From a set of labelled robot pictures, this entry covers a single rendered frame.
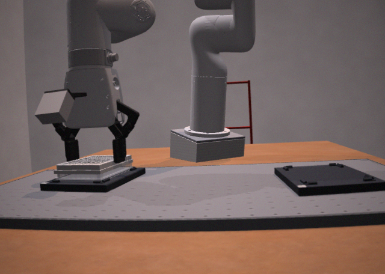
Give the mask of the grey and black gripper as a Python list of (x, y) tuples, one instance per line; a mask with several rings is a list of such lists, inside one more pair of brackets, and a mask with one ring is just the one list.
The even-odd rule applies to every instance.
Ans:
[[(115, 139), (112, 141), (115, 163), (125, 161), (126, 138), (140, 116), (136, 110), (123, 104), (122, 89), (116, 69), (107, 65), (80, 65), (70, 67), (64, 78), (64, 88), (71, 93), (87, 93), (75, 97), (65, 126), (53, 123), (55, 131), (65, 144), (67, 162), (79, 159), (78, 140), (80, 129), (108, 127)], [(122, 120), (118, 120), (121, 113)], [(125, 115), (128, 116), (124, 126)], [(122, 158), (124, 157), (124, 158)]]

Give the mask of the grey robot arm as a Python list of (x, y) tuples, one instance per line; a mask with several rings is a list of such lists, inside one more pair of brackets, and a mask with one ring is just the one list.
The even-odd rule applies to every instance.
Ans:
[[(189, 28), (192, 54), (190, 126), (202, 138), (230, 135), (225, 128), (227, 67), (220, 52), (248, 52), (256, 36), (255, 0), (194, 0), (202, 10), (232, 9), (233, 15), (195, 19)], [(146, 32), (156, 18), (150, 0), (67, 0), (68, 68), (119, 60), (111, 43)], [(68, 88), (45, 91), (35, 116), (42, 124), (65, 123), (75, 97)]]

